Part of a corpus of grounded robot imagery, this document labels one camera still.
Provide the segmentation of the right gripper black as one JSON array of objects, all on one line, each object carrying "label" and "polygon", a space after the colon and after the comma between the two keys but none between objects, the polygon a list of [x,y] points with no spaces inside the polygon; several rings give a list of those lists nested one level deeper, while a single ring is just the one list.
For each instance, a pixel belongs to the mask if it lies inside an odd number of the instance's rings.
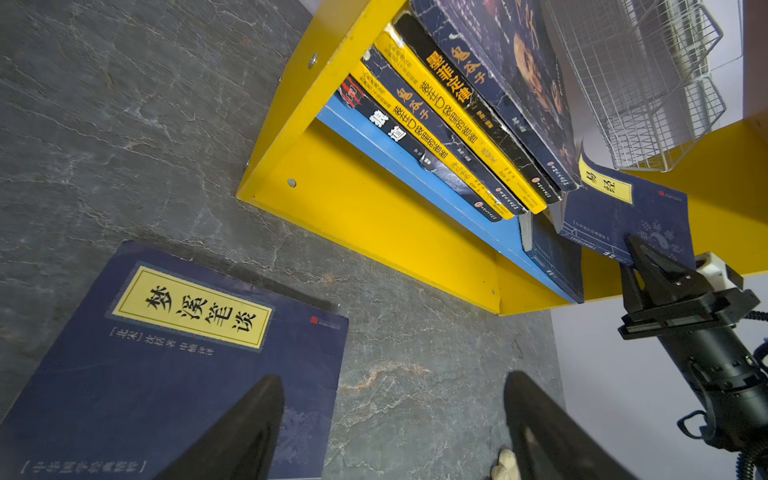
[{"label": "right gripper black", "polygon": [[656,338],[701,403],[699,439],[745,450],[767,439],[767,372],[734,325],[759,304],[749,289],[714,292],[704,276],[639,237],[620,264],[623,339]]}]

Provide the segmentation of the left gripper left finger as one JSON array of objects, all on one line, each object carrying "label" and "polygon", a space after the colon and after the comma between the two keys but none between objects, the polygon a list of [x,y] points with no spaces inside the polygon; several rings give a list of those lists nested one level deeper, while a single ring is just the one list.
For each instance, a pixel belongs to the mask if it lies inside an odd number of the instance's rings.
[{"label": "left gripper left finger", "polygon": [[284,411],[277,375],[263,377],[158,479],[266,479]]}]

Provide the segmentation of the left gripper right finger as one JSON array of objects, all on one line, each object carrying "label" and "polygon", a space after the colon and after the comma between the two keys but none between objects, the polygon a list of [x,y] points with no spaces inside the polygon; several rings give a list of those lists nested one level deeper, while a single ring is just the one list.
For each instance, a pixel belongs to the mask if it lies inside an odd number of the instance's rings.
[{"label": "left gripper right finger", "polygon": [[523,479],[632,479],[523,371],[510,372],[504,408]]}]

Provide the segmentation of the blue thread-bound book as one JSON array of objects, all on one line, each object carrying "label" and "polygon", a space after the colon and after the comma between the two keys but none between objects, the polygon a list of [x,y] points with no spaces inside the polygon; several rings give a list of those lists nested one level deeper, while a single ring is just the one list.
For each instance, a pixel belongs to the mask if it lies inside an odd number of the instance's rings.
[{"label": "blue thread-bound book", "polygon": [[560,236],[545,213],[528,212],[518,220],[527,256],[575,303],[583,303],[582,247]]},{"label": "blue thread-bound book", "polygon": [[1,423],[5,479],[150,479],[268,376],[272,479],[324,468],[348,320],[122,243]]},{"label": "blue thread-bound book", "polygon": [[635,236],[661,254],[695,266],[688,196],[678,190],[592,162],[581,152],[581,186],[552,213],[556,232],[619,263],[631,265],[626,238]]}]

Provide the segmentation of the purple portrait book front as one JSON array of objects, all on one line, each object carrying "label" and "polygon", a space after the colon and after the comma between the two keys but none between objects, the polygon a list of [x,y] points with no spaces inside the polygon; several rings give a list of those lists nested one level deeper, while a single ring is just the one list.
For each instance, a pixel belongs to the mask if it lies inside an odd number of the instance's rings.
[{"label": "purple portrait book front", "polygon": [[542,3],[413,1],[410,9],[559,189],[578,189],[572,117]]}]

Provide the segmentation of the purple portrait book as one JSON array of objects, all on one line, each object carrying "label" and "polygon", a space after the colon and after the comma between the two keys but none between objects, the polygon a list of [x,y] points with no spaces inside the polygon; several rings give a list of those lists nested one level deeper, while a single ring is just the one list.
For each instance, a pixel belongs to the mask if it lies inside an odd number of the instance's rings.
[{"label": "purple portrait book", "polygon": [[413,1],[410,9],[559,189],[578,189],[572,117],[542,3]]},{"label": "purple portrait book", "polygon": [[502,218],[511,219],[527,212],[525,205],[492,169],[465,145],[376,48],[371,47],[364,53],[355,71],[361,74],[358,81],[370,95],[380,104],[391,106],[394,115],[404,122],[418,142]]}]

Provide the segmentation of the black book gold lettering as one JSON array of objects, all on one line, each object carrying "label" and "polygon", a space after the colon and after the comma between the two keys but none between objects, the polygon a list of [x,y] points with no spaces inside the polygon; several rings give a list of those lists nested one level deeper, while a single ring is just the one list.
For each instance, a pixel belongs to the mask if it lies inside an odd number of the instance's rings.
[{"label": "black book gold lettering", "polygon": [[525,146],[481,96],[477,85],[485,80],[487,69],[473,57],[465,43],[433,40],[408,11],[400,14],[394,28],[471,118],[469,124],[480,129],[480,137],[492,144],[495,152],[503,154],[505,167],[520,177],[526,189],[534,191],[547,205],[560,201],[562,195],[557,184],[539,168]]}]

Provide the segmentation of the black wolf cover book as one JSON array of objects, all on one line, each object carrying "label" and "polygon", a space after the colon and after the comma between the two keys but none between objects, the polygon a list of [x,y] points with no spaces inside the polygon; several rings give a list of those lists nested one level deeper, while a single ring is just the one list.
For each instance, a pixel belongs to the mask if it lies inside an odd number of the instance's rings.
[{"label": "black wolf cover book", "polygon": [[502,220],[502,217],[459,176],[417,141],[412,134],[408,133],[375,100],[371,99],[351,75],[346,77],[335,93],[335,97],[343,101],[349,108],[365,116],[372,125],[388,136],[391,144],[398,144],[423,170],[439,178],[466,203],[470,204],[475,211],[481,213],[491,222]]}]

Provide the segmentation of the yellow cartoon cover book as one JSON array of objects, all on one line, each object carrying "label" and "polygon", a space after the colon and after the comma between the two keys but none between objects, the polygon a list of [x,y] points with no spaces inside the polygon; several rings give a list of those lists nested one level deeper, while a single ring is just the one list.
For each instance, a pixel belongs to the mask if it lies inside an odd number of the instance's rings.
[{"label": "yellow cartoon cover book", "polygon": [[346,105],[356,110],[399,145],[426,172],[433,174],[466,203],[492,222],[510,220],[514,213],[394,96],[363,63],[353,67],[338,90]]}]

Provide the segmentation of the beige leather work glove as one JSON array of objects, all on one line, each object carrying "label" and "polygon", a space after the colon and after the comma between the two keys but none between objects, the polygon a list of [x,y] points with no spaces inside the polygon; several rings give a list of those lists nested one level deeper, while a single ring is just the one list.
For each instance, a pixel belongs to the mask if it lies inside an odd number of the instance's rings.
[{"label": "beige leather work glove", "polygon": [[490,478],[492,480],[520,480],[521,474],[515,453],[504,448],[498,455],[495,466],[491,469]]}]

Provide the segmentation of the yellow bookshelf pink blue shelves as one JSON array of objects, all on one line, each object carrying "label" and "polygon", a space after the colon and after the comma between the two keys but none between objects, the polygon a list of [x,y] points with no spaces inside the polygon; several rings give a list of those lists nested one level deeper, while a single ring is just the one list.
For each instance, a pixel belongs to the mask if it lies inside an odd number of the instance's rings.
[{"label": "yellow bookshelf pink blue shelves", "polygon": [[[336,100],[400,3],[310,7],[237,198],[494,314],[567,305],[520,249],[515,221],[487,221]],[[746,277],[766,273],[767,145],[748,123],[706,135],[656,181],[689,196],[697,250]]]}]

